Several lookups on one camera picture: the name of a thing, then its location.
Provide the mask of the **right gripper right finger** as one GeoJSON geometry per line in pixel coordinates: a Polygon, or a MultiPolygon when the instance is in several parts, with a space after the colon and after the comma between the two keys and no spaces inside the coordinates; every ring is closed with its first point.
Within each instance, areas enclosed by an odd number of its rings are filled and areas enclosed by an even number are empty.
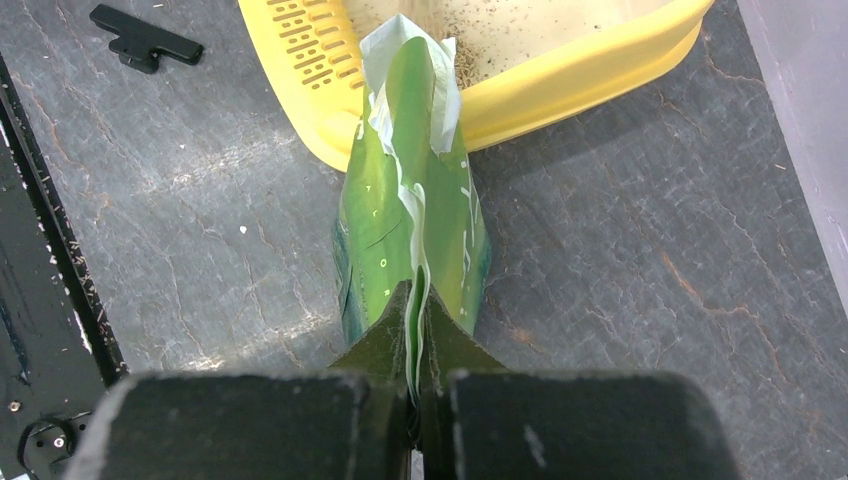
{"type": "Polygon", "coordinates": [[[722,423],[666,371],[510,370],[436,293],[421,317],[428,479],[737,479],[722,423]]]}

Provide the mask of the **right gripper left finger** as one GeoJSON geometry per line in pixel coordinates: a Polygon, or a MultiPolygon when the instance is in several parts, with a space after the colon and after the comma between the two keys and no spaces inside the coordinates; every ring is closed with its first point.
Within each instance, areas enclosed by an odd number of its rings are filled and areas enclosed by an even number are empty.
{"type": "Polygon", "coordinates": [[[146,372],[102,398],[68,479],[406,479],[409,282],[326,370],[146,372]]]}

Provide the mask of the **green litter bag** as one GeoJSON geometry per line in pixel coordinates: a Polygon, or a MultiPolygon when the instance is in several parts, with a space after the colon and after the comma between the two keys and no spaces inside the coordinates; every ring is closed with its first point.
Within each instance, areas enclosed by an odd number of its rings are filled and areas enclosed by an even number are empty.
{"type": "Polygon", "coordinates": [[[402,282],[405,379],[420,395],[425,303],[437,294],[472,333],[491,243],[460,125],[454,39],[395,15],[360,44],[363,112],[334,230],[338,303],[348,342],[375,325],[402,282]]]}

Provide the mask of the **black bag clip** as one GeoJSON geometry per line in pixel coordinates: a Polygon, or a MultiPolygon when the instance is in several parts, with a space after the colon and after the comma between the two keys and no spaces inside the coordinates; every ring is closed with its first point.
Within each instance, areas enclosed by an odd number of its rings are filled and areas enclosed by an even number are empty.
{"type": "Polygon", "coordinates": [[[120,62],[145,74],[158,71],[161,57],[187,65],[197,65],[204,46],[105,4],[98,4],[89,19],[100,29],[115,35],[108,48],[120,62]]]}

